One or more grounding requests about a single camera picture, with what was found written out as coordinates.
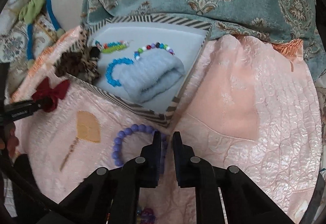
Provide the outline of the left hand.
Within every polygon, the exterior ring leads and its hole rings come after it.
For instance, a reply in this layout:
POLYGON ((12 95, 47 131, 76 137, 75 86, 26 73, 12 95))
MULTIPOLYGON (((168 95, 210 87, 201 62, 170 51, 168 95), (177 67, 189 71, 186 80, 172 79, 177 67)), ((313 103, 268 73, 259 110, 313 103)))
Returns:
POLYGON ((15 156, 15 150, 16 147, 19 145, 19 140, 15 136, 15 124, 13 122, 8 123, 4 127, 4 136, 7 140, 7 147, 8 154, 10 158, 13 158, 15 156))

